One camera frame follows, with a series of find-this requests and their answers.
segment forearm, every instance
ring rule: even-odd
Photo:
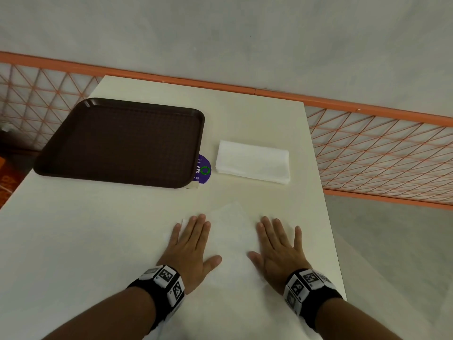
[[[381,323],[340,298],[326,301],[316,315],[324,340],[401,340]]]
[[[149,333],[155,317],[150,295],[131,287],[76,316],[43,340],[139,340]]]

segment left hand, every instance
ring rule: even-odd
[[[195,290],[207,274],[222,262],[220,255],[203,262],[204,249],[211,229],[211,223],[205,220],[204,214],[190,217],[181,238],[179,238],[181,224],[177,223],[167,249],[157,261],[157,265],[168,265],[178,271],[183,279],[186,295]]]

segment napkin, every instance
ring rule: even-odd
[[[220,141],[216,170],[246,178],[289,183],[289,151]]]

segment black wristband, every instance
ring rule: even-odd
[[[156,308],[156,319],[150,331],[160,322],[170,318],[181,306],[185,297],[184,284],[179,273],[170,266],[156,266],[150,268],[129,287],[137,286],[149,293]]]
[[[342,298],[324,274],[311,269],[290,274],[283,297],[295,314],[302,317],[314,331],[316,314],[321,305],[331,298]]]

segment circular sticker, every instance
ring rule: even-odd
[[[198,155],[197,171],[195,172],[194,181],[205,183],[211,176],[211,164],[203,155]]]

